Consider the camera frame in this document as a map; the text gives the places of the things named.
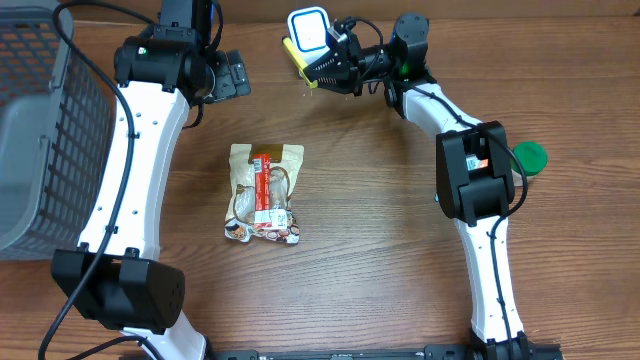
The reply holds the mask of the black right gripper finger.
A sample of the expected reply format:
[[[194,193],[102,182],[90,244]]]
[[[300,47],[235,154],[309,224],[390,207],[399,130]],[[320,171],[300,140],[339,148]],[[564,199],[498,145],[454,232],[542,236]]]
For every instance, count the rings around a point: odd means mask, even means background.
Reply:
[[[303,70],[310,81],[337,83],[345,79],[345,67],[337,52],[329,52]]]
[[[357,91],[355,83],[349,80],[336,81],[335,79],[319,79],[317,85],[320,89],[339,94],[354,94]]]

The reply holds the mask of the yellow highlighter pen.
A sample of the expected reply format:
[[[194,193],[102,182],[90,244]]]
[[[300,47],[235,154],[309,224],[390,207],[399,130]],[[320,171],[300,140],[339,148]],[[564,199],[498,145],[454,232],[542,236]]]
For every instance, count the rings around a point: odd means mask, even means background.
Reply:
[[[301,78],[305,81],[306,85],[310,89],[314,89],[318,87],[318,81],[311,81],[307,75],[304,73],[304,70],[307,68],[308,64],[304,57],[301,55],[301,52],[297,49],[297,47],[293,44],[290,37],[282,38],[282,45],[286,54],[289,56],[291,61],[294,63],[297,68]]]

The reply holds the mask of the beige brown snack pouch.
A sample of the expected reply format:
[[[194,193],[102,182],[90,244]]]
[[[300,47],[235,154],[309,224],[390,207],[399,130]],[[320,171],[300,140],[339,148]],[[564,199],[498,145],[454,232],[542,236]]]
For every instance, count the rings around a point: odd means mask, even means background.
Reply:
[[[288,175],[289,192],[285,230],[266,230],[254,223],[255,172],[253,159],[257,154],[269,154],[271,167],[282,167]],[[232,196],[225,218],[224,234],[242,243],[252,238],[296,245],[300,239],[300,227],[291,207],[291,197],[304,158],[304,147],[290,144],[233,144],[230,149],[230,183]]]

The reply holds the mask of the small orange snack box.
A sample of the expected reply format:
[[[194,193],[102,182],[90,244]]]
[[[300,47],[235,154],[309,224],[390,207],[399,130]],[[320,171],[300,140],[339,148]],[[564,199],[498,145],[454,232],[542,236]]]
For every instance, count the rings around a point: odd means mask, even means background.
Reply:
[[[469,155],[466,157],[466,165],[469,171],[475,171],[487,168],[489,165],[489,160],[479,159],[476,155]]]

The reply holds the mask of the green lidded beige jar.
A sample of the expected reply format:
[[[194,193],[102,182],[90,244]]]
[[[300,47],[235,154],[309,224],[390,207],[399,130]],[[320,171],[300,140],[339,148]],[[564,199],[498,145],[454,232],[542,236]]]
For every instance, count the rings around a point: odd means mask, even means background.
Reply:
[[[522,165],[525,177],[530,182],[548,164],[548,154],[539,143],[529,141],[518,144],[513,153]]]

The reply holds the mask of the red stick snack packet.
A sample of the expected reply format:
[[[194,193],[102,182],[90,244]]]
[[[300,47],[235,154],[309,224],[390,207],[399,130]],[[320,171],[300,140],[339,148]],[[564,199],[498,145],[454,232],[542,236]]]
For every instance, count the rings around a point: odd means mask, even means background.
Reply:
[[[254,223],[266,230],[285,230],[289,192],[287,172],[280,166],[271,167],[269,154],[257,154],[253,159],[255,172]]]

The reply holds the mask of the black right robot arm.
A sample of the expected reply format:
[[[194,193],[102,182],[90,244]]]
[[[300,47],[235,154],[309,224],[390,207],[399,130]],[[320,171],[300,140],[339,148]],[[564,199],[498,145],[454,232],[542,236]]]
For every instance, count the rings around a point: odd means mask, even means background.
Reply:
[[[504,127],[464,113],[426,64],[429,20],[405,13],[390,38],[361,46],[359,17],[330,20],[321,7],[289,14],[290,54],[311,88],[359,96],[383,84],[388,107],[435,140],[436,195],[462,239],[472,295],[469,359],[533,359],[516,309],[508,261],[508,218],[526,196],[515,192],[520,164]]]

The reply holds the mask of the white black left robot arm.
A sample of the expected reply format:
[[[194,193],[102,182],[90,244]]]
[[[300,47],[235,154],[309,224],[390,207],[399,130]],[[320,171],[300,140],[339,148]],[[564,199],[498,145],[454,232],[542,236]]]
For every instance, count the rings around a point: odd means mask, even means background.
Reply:
[[[183,272],[159,260],[159,221],[190,111],[251,91],[240,53],[219,47],[223,23],[216,1],[166,1],[116,50],[104,79],[117,100],[115,127],[96,204],[76,247],[53,257],[66,308],[150,359],[214,357],[183,312]]]

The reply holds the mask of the white barcode scanner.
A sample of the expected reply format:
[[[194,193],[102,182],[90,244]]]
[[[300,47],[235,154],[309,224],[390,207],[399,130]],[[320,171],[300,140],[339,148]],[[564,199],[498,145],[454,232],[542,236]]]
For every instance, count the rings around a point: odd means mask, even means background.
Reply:
[[[308,65],[329,52],[326,44],[329,16],[324,8],[312,6],[295,10],[288,15],[287,25],[288,37]]]

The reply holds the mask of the grey plastic shopping basket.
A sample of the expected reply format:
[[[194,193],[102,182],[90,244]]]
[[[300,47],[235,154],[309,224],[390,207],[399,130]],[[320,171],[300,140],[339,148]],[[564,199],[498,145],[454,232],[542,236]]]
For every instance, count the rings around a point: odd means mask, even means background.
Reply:
[[[62,41],[55,1],[1,3],[1,258],[72,249],[96,203],[114,105]]]

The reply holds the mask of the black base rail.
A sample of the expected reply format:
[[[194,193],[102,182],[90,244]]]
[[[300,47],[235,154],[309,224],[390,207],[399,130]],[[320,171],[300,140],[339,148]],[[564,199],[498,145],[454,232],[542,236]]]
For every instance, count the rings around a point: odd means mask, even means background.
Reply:
[[[471,345],[426,345],[422,349],[386,349],[361,351],[305,351],[305,352],[258,352],[256,350],[210,351],[206,359],[211,360],[482,360],[482,359],[562,359],[558,345],[539,345],[532,342],[521,347],[513,344]]]

